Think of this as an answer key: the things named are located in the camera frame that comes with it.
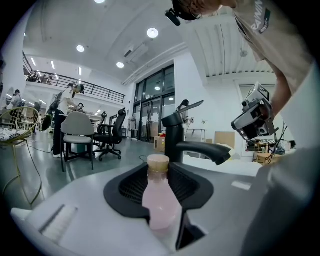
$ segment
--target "cardboard box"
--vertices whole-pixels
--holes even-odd
[[[165,147],[166,147],[166,137],[159,137],[159,136],[154,137],[154,147],[153,147],[154,150],[165,152]]]

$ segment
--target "glass door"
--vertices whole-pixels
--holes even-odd
[[[142,104],[141,111],[141,137],[144,142],[153,143],[159,133],[160,124],[160,98]]]
[[[141,127],[140,127],[140,140],[143,142],[147,141],[147,128],[148,128],[148,116],[149,116],[149,102],[142,104],[141,111]]]

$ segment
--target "t-shirt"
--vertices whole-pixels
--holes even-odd
[[[7,107],[8,110],[11,109],[15,109],[18,107],[19,103],[22,101],[21,96],[17,95],[17,96],[13,96],[13,98],[11,99],[11,104],[9,104],[9,106]]]
[[[68,112],[69,109],[69,104],[67,102],[67,99],[71,99],[72,98],[72,93],[71,93],[72,88],[68,88],[66,89],[60,99],[60,104],[58,107],[58,110],[61,110],[65,115]]]
[[[275,65],[286,77],[293,95],[313,62],[296,26],[270,0],[238,0],[233,11],[256,60],[267,59]]]

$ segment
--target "floor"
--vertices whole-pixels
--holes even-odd
[[[102,157],[103,161],[99,161],[98,156],[100,153],[97,153],[96,159],[94,160],[94,170],[91,170],[90,160],[78,158],[67,162],[65,165],[66,172],[62,172],[60,158],[53,158],[52,153],[46,153],[50,152],[53,146],[52,134],[38,132],[37,135],[32,135],[28,139],[28,144],[31,146],[29,147],[30,152],[42,179],[42,191],[31,207],[23,193],[21,183],[23,184],[26,195],[31,200],[38,191],[40,179],[32,163],[28,147],[25,144],[17,146],[16,154],[21,172],[21,183],[16,179],[5,191],[4,198],[9,209],[34,209],[37,205],[76,179],[124,166],[138,166],[142,163],[139,156],[162,154],[155,151],[154,145],[151,143],[124,139],[120,145],[116,146],[117,149],[122,151],[121,160],[119,160],[116,155],[107,154]],[[76,145],[72,147],[72,151],[77,151]],[[17,175],[16,173],[11,148],[0,148],[1,190],[10,179]]]

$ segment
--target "pink bottle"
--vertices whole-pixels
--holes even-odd
[[[168,183],[169,161],[169,157],[161,154],[148,156],[148,186],[142,206],[150,210],[149,226],[153,233],[158,238],[174,241],[179,233],[182,207]]]

